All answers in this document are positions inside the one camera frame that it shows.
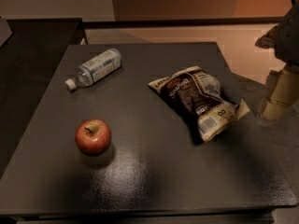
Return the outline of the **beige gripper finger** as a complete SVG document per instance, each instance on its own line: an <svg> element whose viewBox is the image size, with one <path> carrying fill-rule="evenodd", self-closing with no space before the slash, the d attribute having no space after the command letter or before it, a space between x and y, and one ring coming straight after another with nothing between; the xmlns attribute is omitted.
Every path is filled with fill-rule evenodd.
<svg viewBox="0 0 299 224"><path fill-rule="evenodd" d="M278 76L277 85L271 95L271 99L278 105L278 115L276 118L259 118L256 115L257 122L263 126L268 127L281 119L292 106L299 99L299 66L293 64L286 64L281 69Z"/></svg>
<svg viewBox="0 0 299 224"><path fill-rule="evenodd" d="M271 99L271 95L277 85L279 72L271 70L265 83L262 99L258 105L257 116L259 118L276 118L278 105Z"/></svg>

